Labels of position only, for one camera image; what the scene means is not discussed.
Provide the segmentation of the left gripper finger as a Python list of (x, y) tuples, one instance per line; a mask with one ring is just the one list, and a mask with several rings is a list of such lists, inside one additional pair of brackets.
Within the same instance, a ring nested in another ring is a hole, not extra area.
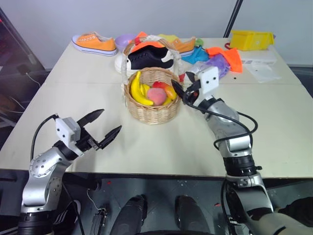
[(85, 115), (84, 117), (82, 117), (81, 119), (79, 119), (77, 121), (77, 124), (82, 128), (85, 125), (94, 122), (103, 112), (104, 112), (104, 109), (98, 109), (98, 110), (92, 111), (88, 113), (87, 115)]
[(106, 146), (108, 146), (117, 137), (121, 128), (122, 128), (122, 126), (120, 125), (114, 129), (112, 129), (109, 133), (107, 133), (105, 135), (105, 138), (98, 143), (98, 148), (104, 149)]

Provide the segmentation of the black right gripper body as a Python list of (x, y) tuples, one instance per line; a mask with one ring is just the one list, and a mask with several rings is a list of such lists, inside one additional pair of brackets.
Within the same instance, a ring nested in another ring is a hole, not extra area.
[(201, 82), (195, 81), (191, 86), (187, 88), (183, 95), (184, 104), (194, 104), (200, 94)]

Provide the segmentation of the orange yellow mango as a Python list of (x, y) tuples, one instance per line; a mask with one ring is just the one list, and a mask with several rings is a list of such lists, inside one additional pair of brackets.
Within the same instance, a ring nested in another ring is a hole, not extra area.
[(166, 85), (163, 89), (167, 94), (168, 98), (170, 98), (171, 100), (175, 100), (177, 98), (177, 93), (175, 92), (172, 86)]

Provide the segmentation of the blue cloth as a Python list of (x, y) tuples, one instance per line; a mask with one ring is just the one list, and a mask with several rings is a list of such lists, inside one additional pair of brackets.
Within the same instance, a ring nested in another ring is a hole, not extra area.
[(209, 55), (202, 47), (195, 47), (193, 53), (188, 56), (183, 56), (182, 60), (190, 64), (195, 64), (196, 62), (206, 62), (209, 60)]

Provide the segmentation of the pink peach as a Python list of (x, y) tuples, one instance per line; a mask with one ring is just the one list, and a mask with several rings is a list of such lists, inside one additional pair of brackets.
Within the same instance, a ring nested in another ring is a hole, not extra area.
[(147, 98), (154, 103), (154, 106), (160, 106), (166, 101), (167, 94), (162, 88), (150, 88), (147, 91)]

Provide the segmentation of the yellow banana bunch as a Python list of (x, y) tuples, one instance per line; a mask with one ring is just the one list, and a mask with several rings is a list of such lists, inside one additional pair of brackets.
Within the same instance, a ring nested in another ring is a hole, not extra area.
[[(152, 85), (140, 83), (141, 71), (138, 71), (131, 82), (130, 93), (133, 99), (146, 106), (154, 106), (154, 103), (147, 98), (147, 91), (152, 88)], [(162, 105), (167, 105), (172, 102), (170, 98), (167, 97), (166, 101)]]

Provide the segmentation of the black canvas sneaker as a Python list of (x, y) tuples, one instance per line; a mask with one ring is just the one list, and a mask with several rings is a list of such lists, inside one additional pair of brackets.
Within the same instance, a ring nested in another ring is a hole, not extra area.
[(145, 46), (127, 56), (127, 71), (137, 71), (144, 68), (159, 67), (170, 69), (174, 57), (166, 47)]

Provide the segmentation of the large orange cloth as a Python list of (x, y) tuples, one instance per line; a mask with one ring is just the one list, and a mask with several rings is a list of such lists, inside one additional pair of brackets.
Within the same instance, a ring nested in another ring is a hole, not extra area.
[(222, 56), (229, 63), (230, 70), (232, 72), (243, 72), (241, 57), (236, 48), (226, 50), (222, 49), (221, 47), (210, 47), (206, 48), (205, 51), (208, 53), (210, 59), (218, 55)]

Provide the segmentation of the yellow plastic bin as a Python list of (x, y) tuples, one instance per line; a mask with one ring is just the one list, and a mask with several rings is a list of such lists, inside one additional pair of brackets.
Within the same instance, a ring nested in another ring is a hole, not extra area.
[(274, 43), (274, 34), (272, 32), (232, 30), (229, 46), (241, 51), (252, 51), (267, 50)]

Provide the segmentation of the flat white box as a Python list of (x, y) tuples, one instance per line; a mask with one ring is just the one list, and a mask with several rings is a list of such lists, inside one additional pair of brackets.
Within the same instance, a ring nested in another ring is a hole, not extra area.
[(270, 50), (239, 51), (242, 64), (274, 65), (277, 62), (275, 54)]

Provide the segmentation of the black metal pole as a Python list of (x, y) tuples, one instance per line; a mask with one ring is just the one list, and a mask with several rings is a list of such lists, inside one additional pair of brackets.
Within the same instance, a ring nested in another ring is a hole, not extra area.
[(242, 3), (243, 3), (243, 0), (236, 0), (235, 6), (233, 8), (232, 14), (230, 16), (230, 19), (228, 21), (227, 27), (226, 27), (224, 35), (223, 35), (224, 38), (228, 38), (229, 37), (229, 35), (231, 33), (231, 30), (233, 28), (233, 25), (234, 25), (234, 23), (236, 21), (237, 15), (238, 15), (238, 13), (240, 11)]

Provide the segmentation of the purple plastic bowl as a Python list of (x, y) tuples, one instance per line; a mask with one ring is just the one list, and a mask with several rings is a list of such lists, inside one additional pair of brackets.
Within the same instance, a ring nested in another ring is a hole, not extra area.
[(118, 36), (115, 39), (115, 45), (117, 49), (122, 52), (125, 47), (130, 43), (131, 40), (133, 40), (136, 37), (134, 34), (123, 34)]

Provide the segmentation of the small black floor device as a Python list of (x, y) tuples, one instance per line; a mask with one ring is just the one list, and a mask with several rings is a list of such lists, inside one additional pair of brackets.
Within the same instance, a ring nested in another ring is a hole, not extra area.
[(98, 210), (97, 213), (94, 215), (94, 220), (93, 220), (93, 228), (94, 229), (101, 229), (105, 227), (105, 223), (107, 220), (107, 209), (106, 208), (101, 208)]

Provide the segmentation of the black shoe with white stripes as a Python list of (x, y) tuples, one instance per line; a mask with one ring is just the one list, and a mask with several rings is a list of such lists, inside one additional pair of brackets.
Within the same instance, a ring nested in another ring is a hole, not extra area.
[(53, 223), (54, 235), (71, 235), (81, 212), (81, 203), (78, 200), (70, 202), (64, 211), (59, 213)]

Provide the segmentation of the dark slanted panel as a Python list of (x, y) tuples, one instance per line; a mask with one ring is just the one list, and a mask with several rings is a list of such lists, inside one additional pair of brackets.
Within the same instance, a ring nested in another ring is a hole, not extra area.
[(44, 67), (0, 8), (0, 67), (15, 70), (25, 64), (31, 71)]

